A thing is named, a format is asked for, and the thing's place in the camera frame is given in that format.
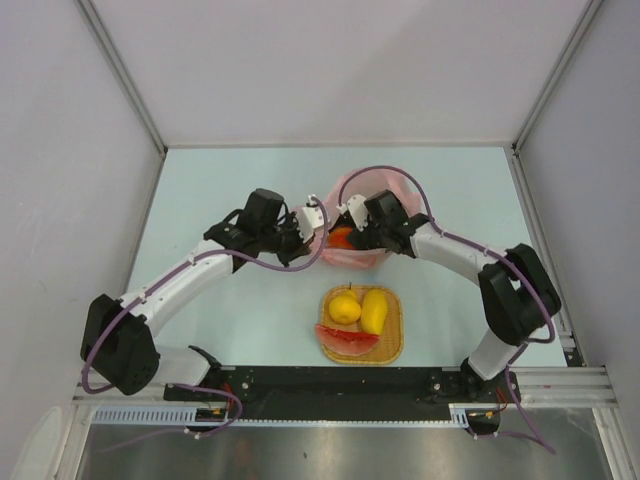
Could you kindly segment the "red-orange fake mango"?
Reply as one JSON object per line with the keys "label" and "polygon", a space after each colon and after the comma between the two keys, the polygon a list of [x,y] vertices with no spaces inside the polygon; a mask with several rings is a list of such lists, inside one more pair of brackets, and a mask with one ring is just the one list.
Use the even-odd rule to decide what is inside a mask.
{"label": "red-orange fake mango", "polygon": [[340,226],[329,232],[327,246],[333,249],[355,250],[356,247],[349,240],[349,236],[353,232],[350,226]]}

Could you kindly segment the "yellow fake pear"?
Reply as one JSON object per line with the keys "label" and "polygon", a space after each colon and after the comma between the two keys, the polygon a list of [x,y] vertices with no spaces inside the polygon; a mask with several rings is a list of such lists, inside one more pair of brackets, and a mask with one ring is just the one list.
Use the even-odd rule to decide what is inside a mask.
{"label": "yellow fake pear", "polygon": [[348,288],[329,302],[328,313],[340,325],[351,325],[361,317],[361,305],[352,288]]}

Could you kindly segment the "woven bamboo tray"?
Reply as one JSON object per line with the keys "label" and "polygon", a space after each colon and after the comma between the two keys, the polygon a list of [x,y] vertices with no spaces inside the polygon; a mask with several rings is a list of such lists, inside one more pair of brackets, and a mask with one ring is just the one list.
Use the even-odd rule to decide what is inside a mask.
{"label": "woven bamboo tray", "polygon": [[335,363],[391,364],[404,348],[401,302],[382,286],[335,287],[323,299],[315,335],[323,353]]}

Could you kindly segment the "yellow fake mango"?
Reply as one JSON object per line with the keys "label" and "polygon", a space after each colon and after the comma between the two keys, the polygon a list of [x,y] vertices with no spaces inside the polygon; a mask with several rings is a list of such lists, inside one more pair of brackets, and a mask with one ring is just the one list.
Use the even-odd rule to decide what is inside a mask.
{"label": "yellow fake mango", "polygon": [[369,334],[380,335],[388,314],[388,303],[380,289],[369,290],[362,301],[360,324]]}

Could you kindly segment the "pink plastic bag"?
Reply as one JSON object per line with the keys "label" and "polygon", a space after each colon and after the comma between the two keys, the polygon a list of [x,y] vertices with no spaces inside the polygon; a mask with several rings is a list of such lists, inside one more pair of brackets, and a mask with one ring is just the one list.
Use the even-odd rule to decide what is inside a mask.
{"label": "pink plastic bag", "polygon": [[[392,191],[400,200],[409,217],[421,212],[421,196],[412,191],[409,179],[396,168],[385,166],[365,167],[343,175],[334,185],[324,205],[329,215],[329,231],[340,226],[355,225],[349,214],[341,215],[338,205],[351,196],[360,194],[367,199],[384,190]],[[383,263],[390,253],[384,249],[342,250],[326,246],[321,259],[326,263],[353,269],[370,269]]]}

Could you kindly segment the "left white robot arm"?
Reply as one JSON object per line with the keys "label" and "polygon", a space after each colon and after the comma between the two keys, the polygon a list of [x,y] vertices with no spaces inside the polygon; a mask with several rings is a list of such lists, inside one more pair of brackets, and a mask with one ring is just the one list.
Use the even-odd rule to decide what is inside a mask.
{"label": "left white robot arm", "polygon": [[186,385],[197,398],[214,397],[221,376],[203,349],[163,347],[156,336],[188,303],[215,282],[248,263],[265,267],[262,253],[278,258],[273,270],[293,272],[293,261],[310,250],[318,231],[326,231],[328,215],[315,196],[291,210],[273,191],[256,189],[241,209],[211,226],[177,264],[144,286],[111,298],[102,294],[89,306],[80,356],[83,390],[91,395],[112,388],[134,395],[150,383]]}

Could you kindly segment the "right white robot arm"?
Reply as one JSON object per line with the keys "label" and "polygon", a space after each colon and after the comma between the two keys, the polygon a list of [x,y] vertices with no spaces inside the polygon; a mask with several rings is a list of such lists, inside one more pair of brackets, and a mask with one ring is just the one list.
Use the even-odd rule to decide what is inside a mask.
{"label": "right white robot arm", "polygon": [[460,366],[461,388],[469,399],[484,401],[493,394],[497,378],[531,335],[553,326],[561,301],[532,247],[483,247],[442,229],[428,214],[409,215],[389,190],[369,198],[355,195],[339,211],[374,247],[433,262],[479,288],[487,332]]}

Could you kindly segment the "fake watermelon slice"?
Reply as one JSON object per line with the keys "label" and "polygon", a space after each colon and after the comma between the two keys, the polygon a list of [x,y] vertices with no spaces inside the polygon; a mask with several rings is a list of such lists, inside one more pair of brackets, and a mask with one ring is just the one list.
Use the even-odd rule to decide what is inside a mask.
{"label": "fake watermelon slice", "polygon": [[346,331],[316,324],[317,340],[329,350],[345,356],[361,356],[371,351],[379,342],[379,336],[365,332]]}

